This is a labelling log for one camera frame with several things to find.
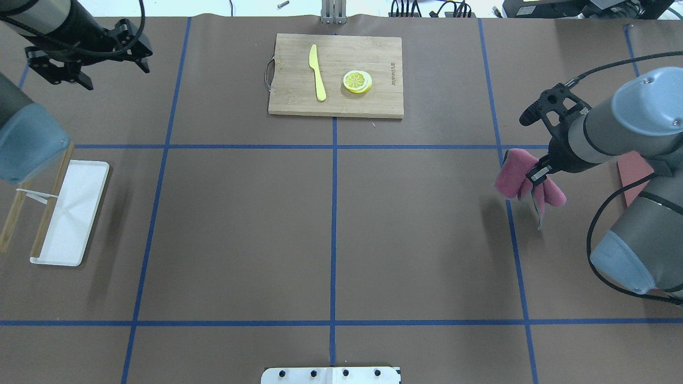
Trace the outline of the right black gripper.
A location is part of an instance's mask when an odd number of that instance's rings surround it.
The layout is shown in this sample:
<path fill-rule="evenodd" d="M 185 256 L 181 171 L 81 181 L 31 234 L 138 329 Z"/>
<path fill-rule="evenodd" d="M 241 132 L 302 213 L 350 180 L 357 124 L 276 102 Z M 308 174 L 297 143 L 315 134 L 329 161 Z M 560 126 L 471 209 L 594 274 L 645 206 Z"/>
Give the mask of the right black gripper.
<path fill-rule="evenodd" d="M 568 130 L 568 124 L 559 124 L 557 128 L 550 130 L 551 140 L 548 153 L 526 173 L 526 178 L 531 182 L 532 187 L 542 185 L 550 173 L 577 172 L 577 160 L 569 145 Z"/>

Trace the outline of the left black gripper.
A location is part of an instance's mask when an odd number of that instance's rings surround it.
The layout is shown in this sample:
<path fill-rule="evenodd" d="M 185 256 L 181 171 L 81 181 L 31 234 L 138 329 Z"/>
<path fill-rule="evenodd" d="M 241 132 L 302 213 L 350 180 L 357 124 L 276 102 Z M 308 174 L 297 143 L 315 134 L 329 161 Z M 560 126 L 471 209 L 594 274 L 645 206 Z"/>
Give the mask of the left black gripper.
<path fill-rule="evenodd" d="M 47 37 L 25 38 L 31 42 L 25 48 L 29 68 L 51 84 L 75 83 L 92 91 L 92 80 L 82 68 L 107 60 L 133 62 L 150 73 L 151 42 L 130 19 L 118 20 L 112 29 L 96 21 L 76 22 Z"/>

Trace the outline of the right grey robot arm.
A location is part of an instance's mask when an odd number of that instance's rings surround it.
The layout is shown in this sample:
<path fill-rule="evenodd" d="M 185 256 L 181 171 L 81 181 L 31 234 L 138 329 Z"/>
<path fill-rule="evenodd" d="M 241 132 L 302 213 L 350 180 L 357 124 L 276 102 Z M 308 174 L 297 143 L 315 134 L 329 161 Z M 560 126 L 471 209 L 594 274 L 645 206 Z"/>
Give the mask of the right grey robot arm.
<path fill-rule="evenodd" d="M 520 124 L 542 120 L 548 153 L 528 167 L 541 186 L 551 173 L 584 172 L 615 161 L 622 186 L 587 231 L 596 277 L 632 297 L 681 306 L 680 67 L 644 73 L 591 107 L 558 84 L 542 92 Z"/>

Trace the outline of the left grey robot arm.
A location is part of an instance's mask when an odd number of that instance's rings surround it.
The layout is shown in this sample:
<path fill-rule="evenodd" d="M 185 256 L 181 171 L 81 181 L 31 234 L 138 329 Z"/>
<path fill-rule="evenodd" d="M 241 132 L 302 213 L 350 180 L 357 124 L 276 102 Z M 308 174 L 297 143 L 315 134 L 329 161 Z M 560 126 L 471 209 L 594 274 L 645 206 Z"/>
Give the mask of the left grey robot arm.
<path fill-rule="evenodd" d="M 79 1 L 2 1 L 2 25 L 25 39 L 25 72 L 50 85 L 76 84 L 92 91 L 84 68 L 114 61 L 145 73 L 152 46 L 146 36 L 146 3 L 139 21 L 121 18 L 107 28 Z M 51 167 L 73 143 L 67 131 L 23 80 L 2 75 L 2 181 L 19 185 Z"/>

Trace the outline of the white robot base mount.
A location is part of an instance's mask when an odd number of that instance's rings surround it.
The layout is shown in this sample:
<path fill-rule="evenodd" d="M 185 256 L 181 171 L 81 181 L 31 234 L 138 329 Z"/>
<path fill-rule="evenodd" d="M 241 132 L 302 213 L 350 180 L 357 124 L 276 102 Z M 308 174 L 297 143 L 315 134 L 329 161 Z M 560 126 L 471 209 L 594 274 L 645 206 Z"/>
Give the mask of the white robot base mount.
<path fill-rule="evenodd" d="M 272 367 L 264 370 L 261 383 L 401 383 L 399 367 Z"/>

